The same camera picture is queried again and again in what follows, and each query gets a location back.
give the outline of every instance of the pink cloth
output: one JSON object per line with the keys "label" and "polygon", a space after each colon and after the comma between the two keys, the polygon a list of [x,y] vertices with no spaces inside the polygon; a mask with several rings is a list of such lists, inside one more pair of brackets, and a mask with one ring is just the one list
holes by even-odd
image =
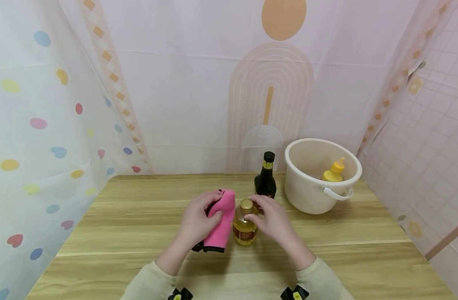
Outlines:
{"label": "pink cloth", "polygon": [[212,203],[206,209],[206,214],[210,218],[217,211],[222,211],[222,219],[219,224],[209,233],[209,235],[192,250],[204,252],[215,251],[223,253],[226,249],[229,236],[232,232],[232,221],[236,212],[236,193],[234,190],[222,190],[222,199]]}

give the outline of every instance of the table surface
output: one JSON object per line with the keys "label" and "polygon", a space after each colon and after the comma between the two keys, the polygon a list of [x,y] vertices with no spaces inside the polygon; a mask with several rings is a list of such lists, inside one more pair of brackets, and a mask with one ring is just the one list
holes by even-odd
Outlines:
{"label": "table surface", "polygon": [[[276,200],[294,229],[355,299],[455,299],[364,181],[355,184],[349,201],[309,215],[286,199],[284,174],[274,177]],[[254,174],[113,178],[27,299],[118,300],[140,268],[170,243],[192,197],[230,188],[240,200],[254,193],[253,179]],[[294,285],[287,256],[263,234],[251,246],[230,239],[225,253],[191,252],[177,281],[201,300],[279,299]]]}

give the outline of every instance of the gold bottle neck band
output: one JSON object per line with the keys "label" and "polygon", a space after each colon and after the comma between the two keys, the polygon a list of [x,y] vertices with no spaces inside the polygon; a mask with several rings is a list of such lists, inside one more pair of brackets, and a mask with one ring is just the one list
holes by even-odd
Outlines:
{"label": "gold bottle neck band", "polygon": [[270,169],[272,169],[272,165],[273,165],[273,163],[268,163],[267,161],[263,160],[262,167],[264,169],[270,170]]}

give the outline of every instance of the polka dot curtain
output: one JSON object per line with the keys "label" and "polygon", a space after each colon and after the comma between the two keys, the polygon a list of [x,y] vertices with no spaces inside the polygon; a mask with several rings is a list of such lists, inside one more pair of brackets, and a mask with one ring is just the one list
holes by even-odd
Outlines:
{"label": "polka dot curtain", "polygon": [[24,299],[95,196],[144,161],[58,1],[0,1],[0,300]]}

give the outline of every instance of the soy sauce bottle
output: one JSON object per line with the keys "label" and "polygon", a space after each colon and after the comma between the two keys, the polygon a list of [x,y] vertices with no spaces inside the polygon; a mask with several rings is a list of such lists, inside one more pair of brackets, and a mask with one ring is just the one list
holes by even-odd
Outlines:
{"label": "soy sauce bottle", "polygon": [[[272,165],[274,164],[274,158],[276,155],[273,152],[267,151],[264,153],[264,161],[262,163],[261,174],[254,178],[254,185],[256,187],[256,193],[258,195],[264,195],[274,199],[276,196],[276,180],[272,176]],[[261,206],[254,203],[260,214],[264,214]]]}

